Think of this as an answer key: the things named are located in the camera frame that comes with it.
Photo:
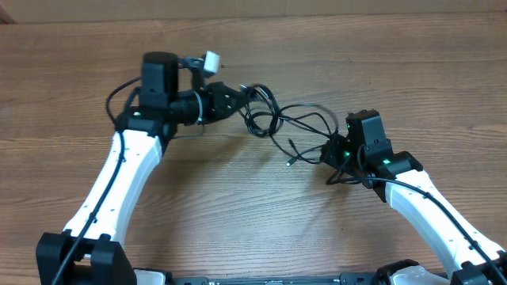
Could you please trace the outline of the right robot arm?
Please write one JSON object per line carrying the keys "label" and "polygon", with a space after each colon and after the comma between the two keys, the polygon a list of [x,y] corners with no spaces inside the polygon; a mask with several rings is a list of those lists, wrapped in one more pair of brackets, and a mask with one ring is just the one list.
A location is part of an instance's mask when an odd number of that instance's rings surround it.
{"label": "right robot arm", "polygon": [[335,168],[332,184],[361,184],[402,215],[435,253],[445,274],[414,260],[378,268],[374,284],[504,284],[506,251],[473,227],[438,191],[409,152],[395,153],[376,110],[351,113],[347,135],[334,132],[321,161]]}

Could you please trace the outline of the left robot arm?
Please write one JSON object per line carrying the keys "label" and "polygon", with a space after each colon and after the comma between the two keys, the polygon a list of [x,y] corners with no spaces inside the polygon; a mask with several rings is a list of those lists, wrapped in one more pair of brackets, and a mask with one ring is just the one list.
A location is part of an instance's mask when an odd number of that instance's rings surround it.
{"label": "left robot arm", "polygon": [[123,111],[106,162],[85,202],[59,234],[36,246],[42,284],[170,284],[168,272],[133,268],[124,251],[127,228],[147,178],[162,160],[177,127],[213,124],[254,100],[250,87],[206,83],[219,56],[180,58],[144,54],[141,75]]}

